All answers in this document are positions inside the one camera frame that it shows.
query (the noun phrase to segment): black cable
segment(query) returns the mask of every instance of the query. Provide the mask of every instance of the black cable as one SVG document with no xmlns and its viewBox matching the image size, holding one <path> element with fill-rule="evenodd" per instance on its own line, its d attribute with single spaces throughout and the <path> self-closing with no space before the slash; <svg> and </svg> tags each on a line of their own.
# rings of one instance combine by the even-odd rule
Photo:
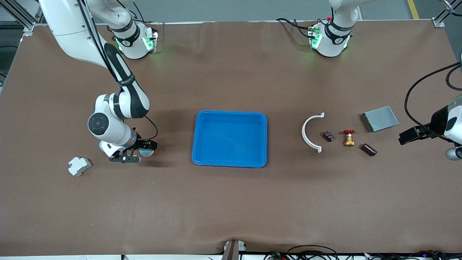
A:
<svg viewBox="0 0 462 260">
<path fill-rule="evenodd" d="M 288 256 L 291 260 L 295 260 L 295 257 L 293 257 L 293 256 L 291 256 L 291 255 L 289 255 L 289 254 L 288 254 L 287 256 Z"/>
<path fill-rule="evenodd" d="M 139 9 L 138 6 L 136 5 L 135 1 L 133 1 L 133 5 L 135 5 L 136 10 L 138 11 L 138 13 L 139 13 L 140 16 L 141 16 L 141 20 L 143 21 L 143 23 L 145 23 L 143 14 L 140 12 L 140 9 Z"/>
<path fill-rule="evenodd" d="M 457 0 L 453 0 L 453 1 L 451 2 L 451 5 L 453 5 L 456 1 L 457 1 Z M 435 18 L 435 20 L 438 20 L 438 18 L 439 18 L 440 16 L 442 16 L 443 13 L 444 13 L 445 11 L 446 11 L 446 10 L 441 11 L 441 13 Z"/>
<path fill-rule="evenodd" d="M 314 253 L 309 252 L 309 251 L 308 251 L 308 252 L 303 252 L 303 253 L 304 253 L 304 254 L 314 254 Z M 317 257 L 321 257 L 321 258 L 324 259 L 324 260 L 327 260 L 327 259 L 322 255 L 322 252 L 321 252 L 321 254 L 314 254 L 314 256 L 310 257 L 309 259 L 314 258 L 314 257 L 316 257 L 316 256 L 317 256 Z"/>
<path fill-rule="evenodd" d="M 453 8 L 452 8 L 452 10 L 454 10 L 454 11 L 455 11 L 455 10 L 456 10 L 456 8 L 458 8 L 458 7 L 459 7 L 459 5 L 461 5 L 461 4 L 462 4 L 462 1 L 460 1 L 460 2 L 459 2 L 459 3 L 458 3 L 456 6 L 455 6 L 455 7 L 453 7 Z M 451 14 L 451 13 L 450 13 L 450 12 L 448 12 L 448 13 L 447 13 L 447 14 L 446 14 L 446 15 L 443 17 L 443 19 L 441 19 L 441 20 L 443 21 L 443 20 L 444 20 L 444 19 L 446 19 L 446 17 L 448 17 L 450 14 Z"/>
<path fill-rule="evenodd" d="M 319 246 L 319 245 L 300 245 L 300 246 L 294 246 L 294 247 L 291 247 L 289 250 L 287 250 L 286 254 L 289 254 L 290 251 L 296 249 L 296 248 L 324 248 L 324 249 L 328 249 L 332 252 L 334 252 L 335 255 L 338 255 L 338 253 L 333 250 L 332 248 L 329 248 L 329 247 L 325 247 L 325 246 Z"/>
<path fill-rule="evenodd" d="M 448 85 L 448 87 L 450 87 L 450 88 L 452 88 L 452 89 L 454 89 L 454 90 L 458 90 L 458 91 L 462 91 L 462 88 L 453 86 L 453 85 L 449 82 L 449 78 L 451 77 L 451 74 L 452 74 L 454 71 L 456 71 L 458 68 L 460 68 L 460 67 L 461 67 L 460 64 L 457 65 L 457 66 L 455 66 L 455 67 L 452 68 L 452 69 L 448 72 L 448 74 L 446 75 L 446 84 Z"/>
<path fill-rule="evenodd" d="M 304 34 L 304 33 L 302 32 L 302 30 L 300 29 L 300 26 L 298 26 L 298 24 L 297 24 L 297 20 L 294 19 L 293 22 L 295 23 L 295 26 L 298 28 L 298 31 L 299 31 L 303 36 L 307 37 L 308 39 L 314 39 L 313 36 L 309 36 L 309 35 Z"/>
<path fill-rule="evenodd" d="M 94 44 L 95 44 L 95 46 L 96 46 L 96 49 L 98 50 L 98 52 L 99 52 L 99 54 L 100 54 L 100 56 L 101 56 L 101 58 L 102 58 L 104 64 L 105 64 L 106 67 L 108 68 L 109 72 L 110 72 L 111 75 L 114 77 L 114 79 L 117 81 L 117 77 L 116 77 L 116 75 L 114 74 L 114 71 L 112 70 L 111 65 L 109 64 L 109 61 L 108 61 L 107 56 L 105 55 L 106 53 L 101 49 L 102 43 L 101 43 L 101 39 L 99 38 L 98 30 L 96 29 L 95 21 L 94 21 L 93 19 L 91 19 L 92 22 L 93 22 L 93 26 L 95 27 L 96 34 L 98 35 L 99 43 L 96 41 L 97 38 L 95 37 L 95 35 L 94 35 L 94 33 L 93 33 L 93 30 L 92 30 L 91 27 L 90 27 L 90 22 L 88 21 L 86 15 L 85 15 L 85 11 L 84 11 L 84 9 L 83 9 L 83 7 L 82 7 L 81 0 L 77 0 L 77 3 L 78 3 L 78 5 L 79 5 L 79 7 L 80 7 L 80 12 L 82 13 L 82 16 L 84 17 L 85 24 L 86 24 L 86 26 L 87 26 L 87 28 L 88 28 L 88 31 L 90 32 L 90 35 L 91 35 L 91 37 L 92 37 L 92 39 L 93 39 L 93 42 L 94 42 Z"/>
<path fill-rule="evenodd" d="M 119 3 L 119 5 L 121 5 L 124 9 L 126 9 L 126 7 L 119 1 L 119 0 L 116 0 L 117 3 Z"/>
<path fill-rule="evenodd" d="M 149 120 L 149 122 L 152 123 L 152 125 L 153 125 L 154 128 L 156 129 L 156 134 L 155 134 L 153 137 L 150 137 L 150 138 L 141 138 L 140 140 L 152 140 L 152 139 L 156 138 L 157 135 L 159 134 L 159 129 L 157 129 L 156 124 L 154 124 L 154 122 L 153 122 L 151 119 L 149 119 L 149 117 L 147 117 L 147 116 L 145 116 L 145 117 L 146 117 L 147 120 Z"/>
<path fill-rule="evenodd" d="M 294 24 L 293 22 L 287 20 L 286 18 L 278 18 L 278 19 L 276 19 L 276 21 L 285 21 L 285 22 L 287 22 L 288 24 L 290 24 L 290 25 L 292 25 L 292 26 L 294 26 L 294 27 L 297 27 L 296 24 Z M 308 30 L 308 27 L 304 27 L 304 26 L 298 26 L 298 27 L 300 27 L 300 29 Z"/>
<path fill-rule="evenodd" d="M 429 74 L 427 74 L 427 75 L 421 77 L 418 81 L 416 81 L 416 82 L 409 88 L 409 90 L 407 91 L 407 94 L 406 94 L 406 98 L 404 99 L 404 111 L 406 112 L 407 116 L 408 116 L 412 121 L 414 121 L 414 123 L 418 124 L 421 128 L 425 129 L 426 131 L 428 131 L 428 132 L 434 134 L 436 137 L 439 137 L 439 138 L 441 138 L 441 139 L 443 139 L 443 140 L 445 140 L 445 141 L 448 141 L 448 142 L 452 142 L 452 141 L 449 140 L 448 138 L 443 137 L 443 136 L 441 136 L 441 135 L 435 133 L 434 131 L 430 130 L 428 127 L 424 126 L 421 122 L 417 121 L 413 116 L 411 116 L 411 114 L 409 113 L 409 110 L 407 110 L 407 100 L 409 99 L 409 95 L 410 95 L 411 91 L 415 88 L 415 86 L 417 86 L 417 84 L 419 84 L 420 82 L 422 82 L 424 79 L 426 79 L 426 78 L 428 78 L 428 77 L 430 77 L 430 76 L 432 76 L 432 75 L 434 75 L 434 74 L 436 74 L 436 73 L 438 73 L 438 72 L 442 72 L 442 71 L 444 71 L 444 70 L 447 70 L 447 69 L 449 69 L 449 68 L 452 68 L 452 67 L 454 67 L 454 66 L 457 66 L 457 65 L 459 65 L 459 64 L 460 64 L 460 62 L 456 62 L 456 63 L 454 63 L 454 64 L 451 64 L 451 65 L 449 65 L 449 66 L 446 66 L 446 67 L 441 68 L 441 69 L 438 69 L 438 70 L 435 70 L 435 71 L 433 71 L 433 72 L 431 72 L 431 73 L 429 73 Z"/>
<path fill-rule="evenodd" d="M 132 10 L 128 10 L 128 11 L 129 11 L 130 13 L 133 14 L 133 17 L 134 17 L 135 19 L 138 19 L 138 16 L 136 16 L 135 12 L 133 12 Z"/>
<path fill-rule="evenodd" d="M 323 23 L 323 21 L 322 21 L 321 19 L 318 19 L 318 20 L 316 20 L 316 21 L 317 21 L 318 23 L 322 23 L 322 24 L 325 25 L 325 26 L 328 26 L 328 25 L 329 25 L 329 24 Z"/>
<path fill-rule="evenodd" d="M 268 254 L 266 254 L 265 257 L 263 257 L 263 260 L 266 260 L 266 258 L 267 258 L 268 256 L 270 256 L 272 253 L 273 253 L 273 252 L 269 252 Z"/>
<path fill-rule="evenodd" d="M 313 257 L 318 256 L 318 257 L 321 257 L 321 258 L 323 258 L 323 259 L 325 259 L 325 258 L 323 257 L 323 256 L 325 255 L 325 256 L 327 256 L 327 257 L 329 258 L 329 260 L 332 260 L 332 259 L 330 258 L 330 257 L 332 256 L 332 257 L 335 257 L 335 260 L 339 260 L 338 254 L 337 254 L 336 252 L 335 252 L 335 254 L 331 254 L 331 253 L 324 253 L 324 252 L 322 252 L 322 251 L 316 250 L 316 251 L 305 251 L 305 252 L 303 252 L 303 253 L 304 253 L 304 254 L 313 254 L 313 255 L 314 255 Z"/>
</svg>

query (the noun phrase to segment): white semicircular pipe clamp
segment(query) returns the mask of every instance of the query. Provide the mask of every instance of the white semicircular pipe clamp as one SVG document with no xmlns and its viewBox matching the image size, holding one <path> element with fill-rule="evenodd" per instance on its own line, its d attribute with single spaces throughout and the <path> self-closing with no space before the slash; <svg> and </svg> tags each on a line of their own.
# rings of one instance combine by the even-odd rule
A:
<svg viewBox="0 0 462 260">
<path fill-rule="evenodd" d="M 308 137 L 306 136 L 306 133 L 305 133 L 306 124 L 307 124 L 310 120 L 315 119 L 315 118 L 324 118 L 324 112 L 321 113 L 320 115 L 312 116 L 312 117 L 310 117 L 309 119 L 307 119 L 307 120 L 305 121 L 305 123 L 303 124 L 303 127 L 302 127 L 302 136 L 303 136 L 303 140 L 305 140 L 305 143 L 307 143 L 307 144 L 308 144 L 309 146 L 311 146 L 312 148 L 318 150 L 318 153 L 321 153 L 321 152 L 322 152 L 322 147 L 319 146 L 319 145 L 313 144 L 313 142 L 310 141 L 310 140 L 308 139 Z"/>
</svg>

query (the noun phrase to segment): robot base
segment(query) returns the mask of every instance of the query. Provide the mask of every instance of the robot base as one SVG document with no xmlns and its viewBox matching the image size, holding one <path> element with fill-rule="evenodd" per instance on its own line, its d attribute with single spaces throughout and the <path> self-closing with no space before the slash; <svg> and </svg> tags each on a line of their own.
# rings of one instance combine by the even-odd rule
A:
<svg viewBox="0 0 462 260">
<path fill-rule="evenodd" d="M 318 23 L 310 27 L 308 35 L 315 37 L 314 39 L 310 39 L 310 48 L 316 50 L 322 56 L 338 56 L 347 47 L 350 37 L 348 36 L 342 44 L 334 44 L 332 40 L 323 33 L 325 30 L 324 28 L 325 25 L 323 23 Z"/>
<path fill-rule="evenodd" d="M 115 41 L 119 46 L 119 50 L 129 59 L 137 60 L 146 56 L 148 53 L 156 53 L 157 48 L 157 30 L 144 25 L 143 23 L 134 23 L 140 30 L 140 35 L 134 42 L 125 41 L 121 38 L 116 38 Z"/>
</svg>

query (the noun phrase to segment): green led light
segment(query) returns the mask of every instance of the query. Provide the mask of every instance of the green led light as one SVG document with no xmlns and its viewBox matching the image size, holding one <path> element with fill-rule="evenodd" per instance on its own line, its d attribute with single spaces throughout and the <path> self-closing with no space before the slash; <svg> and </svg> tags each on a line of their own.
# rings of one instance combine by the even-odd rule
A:
<svg viewBox="0 0 462 260">
<path fill-rule="evenodd" d="M 350 37 L 348 36 L 345 40 L 345 45 L 343 46 L 343 49 L 345 49 L 347 47 L 347 44 L 348 44 L 348 40 L 350 39 Z"/>
<path fill-rule="evenodd" d="M 122 51 L 122 47 L 120 46 L 120 42 L 117 40 L 117 38 L 115 39 L 115 42 L 117 43 L 117 46 L 119 46 L 119 50 Z"/>
<path fill-rule="evenodd" d="M 146 49 L 148 50 L 152 50 L 152 40 L 150 40 L 149 38 L 143 38 L 144 41 L 145 41 L 145 45 L 146 45 Z"/>
<path fill-rule="evenodd" d="M 322 34 L 318 33 L 318 35 L 316 35 L 316 37 L 313 39 L 313 43 L 311 44 L 311 46 L 313 48 L 319 47 L 319 43 L 321 42 L 321 40 L 322 40 Z"/>
</svg>

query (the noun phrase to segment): gray floor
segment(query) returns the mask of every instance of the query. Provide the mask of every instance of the gray floor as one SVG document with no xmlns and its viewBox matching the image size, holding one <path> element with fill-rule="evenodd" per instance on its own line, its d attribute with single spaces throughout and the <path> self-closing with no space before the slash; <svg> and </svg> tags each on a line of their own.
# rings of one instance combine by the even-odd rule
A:
<svg viewBox="0 0 462 260">
<path fill-rule="evenodd" d="M 28 10 L 36 7 L 34 0 L 20 1 Z M 136 0 L 136 3 L 144 19 L 153 22 L 229 22 L 274 20 L 281 17 L 316 20 L 330 15 L 328 0 Z M 415 4 L 421 19 L 436 16 L 442 10 L 438 0 L 415 0 Z M 127 7 L 137 13 L 133 4 Z M 377 0 L 362 5 L 361 11 L 363 19 L 366 20 L 412 19 L 407 0 Z M 0 21 L 5 20 L 11 20 L 11 17 L 0 8 Z M 457 57 L 460 57 L 462 18 L 450 16 L 445 24 L 444 30 L 447 32 L 453 51 Z M 0 29 L 0 46 L 17 46 L 21 35 L 21 30 Z M 14 48 L 0 48 L 1 73 L 8 73 L 14 53 Z"/>
<path fill-rule="evenodd" d="M 331 14 L 327 0 L 137 0 L 146 21 L 316 20 Z M 127 6 L 136 11 L 133 5 Z M 378 0 L 362 7 L 364 19 L 412 19 L 406 0 Z"/>
<path fill-rule="evenodd" d="M 416 9 L 421 19 L 432 18 L 438 16 L 443 10 L 441 4 L 437 0 L 416 0 Z M 462 13 L 462 6 L 456 9 L 457 13 Z M 460 61 L 460 55 L 462 51 L 462 17 L 450 15 L 444 20 L 444 30 L 448 36 L 449 42 L 451 43 L 454 55 L 457 60 Z"/>
</svg>

